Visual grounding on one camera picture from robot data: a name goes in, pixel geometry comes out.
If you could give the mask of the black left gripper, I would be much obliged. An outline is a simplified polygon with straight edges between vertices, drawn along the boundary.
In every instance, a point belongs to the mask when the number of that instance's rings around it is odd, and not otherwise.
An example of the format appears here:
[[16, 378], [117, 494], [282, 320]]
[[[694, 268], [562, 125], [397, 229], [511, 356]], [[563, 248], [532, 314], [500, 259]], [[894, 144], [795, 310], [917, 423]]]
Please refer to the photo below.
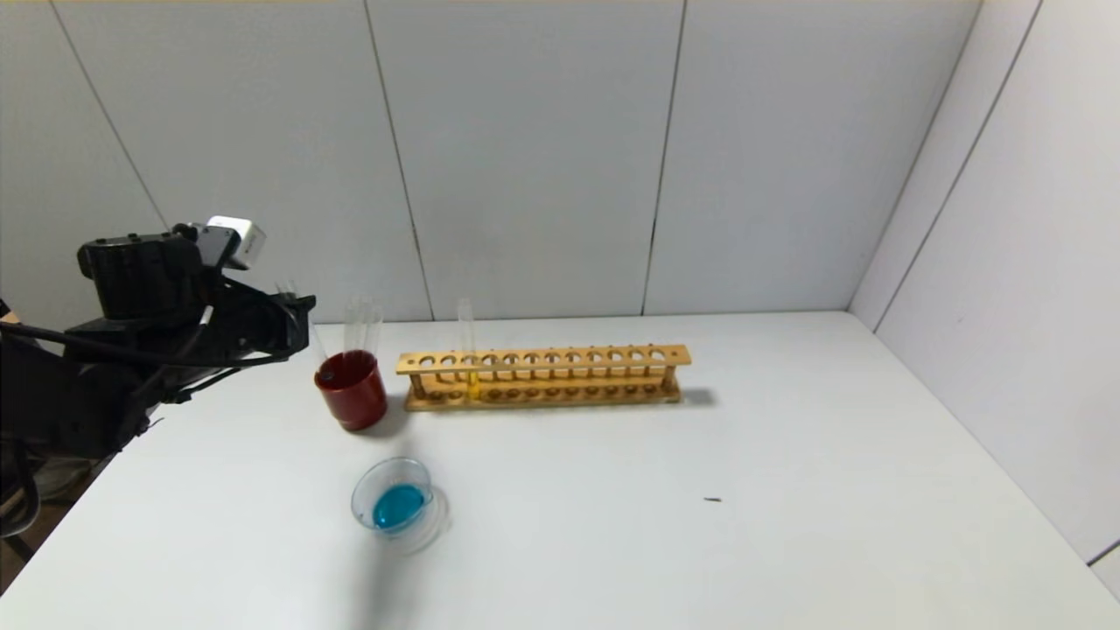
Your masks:
[[311, 343], [316, 304], [316, 296], [300, 294], [259, 294], [239, 304], [232, 322], [241, 351], [278, 360], [300, 354]]

